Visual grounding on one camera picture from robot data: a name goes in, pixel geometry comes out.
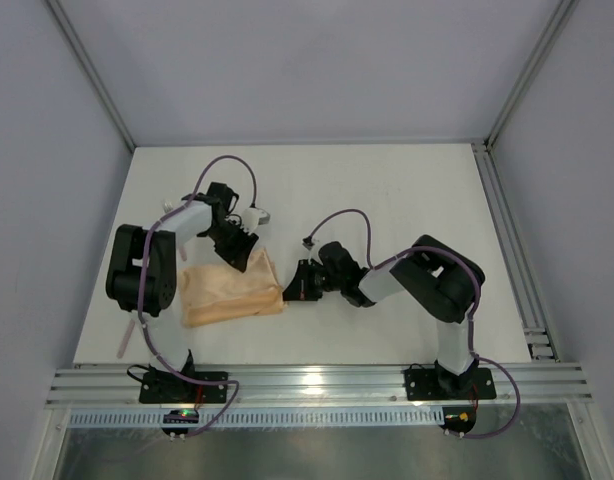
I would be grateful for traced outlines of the orange cloth napkin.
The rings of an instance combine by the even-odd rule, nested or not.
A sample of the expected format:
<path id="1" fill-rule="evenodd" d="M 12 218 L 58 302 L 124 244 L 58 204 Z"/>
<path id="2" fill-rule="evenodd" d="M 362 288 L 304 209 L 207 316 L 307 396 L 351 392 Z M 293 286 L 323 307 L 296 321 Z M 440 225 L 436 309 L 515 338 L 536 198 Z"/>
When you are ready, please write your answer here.
<path id="1" fill-rule="evenodd" d="M 283 288 L 267 250 L 251 253 L 245 272 L 228 265 L 192 266 L 178 273 L 182 324 L 187 328 L 281 313 Z"/>

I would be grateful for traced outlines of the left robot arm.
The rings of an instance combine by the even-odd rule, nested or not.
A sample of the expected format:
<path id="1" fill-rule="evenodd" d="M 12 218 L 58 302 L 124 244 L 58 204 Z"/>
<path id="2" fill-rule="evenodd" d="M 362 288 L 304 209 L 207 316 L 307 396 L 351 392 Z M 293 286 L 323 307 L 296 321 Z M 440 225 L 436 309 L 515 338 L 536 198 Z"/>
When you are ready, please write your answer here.
<path id="1" fill-rule="evenodd" d="M 134 312 L 150 352 L 148 372 L 194 385 L 226 385 L 198 379 L 183 327 L 173 316 L 178 250 L 190 240 L 209 238 L 215 253 L 244 272 L 258 236 L 229 220 L 239 195 L 213 182 L 208 192 L 192 192 L 148 229 L 123 224 L 116 230 L 105 291 L 121 310 Z"/>

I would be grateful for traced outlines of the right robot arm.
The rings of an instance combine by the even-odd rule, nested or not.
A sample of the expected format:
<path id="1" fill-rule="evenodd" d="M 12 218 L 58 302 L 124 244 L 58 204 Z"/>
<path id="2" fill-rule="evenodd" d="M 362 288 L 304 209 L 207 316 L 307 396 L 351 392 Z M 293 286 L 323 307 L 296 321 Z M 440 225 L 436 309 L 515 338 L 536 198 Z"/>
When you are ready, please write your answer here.
<path id="1" fill-rule="evenodd" d="M 430 235 L 372 268 L 360 266 L 338 241 L 316 254 L 298 262 L 284 301 L 315 302 L 337 292 L 356 308 L 370 308 L 406 292 L 437 320 L 434 373 L 441 391 L 457 397 L 473 388 L 479 364 L 473 317 L 486 281 L 480 266 Z"/>

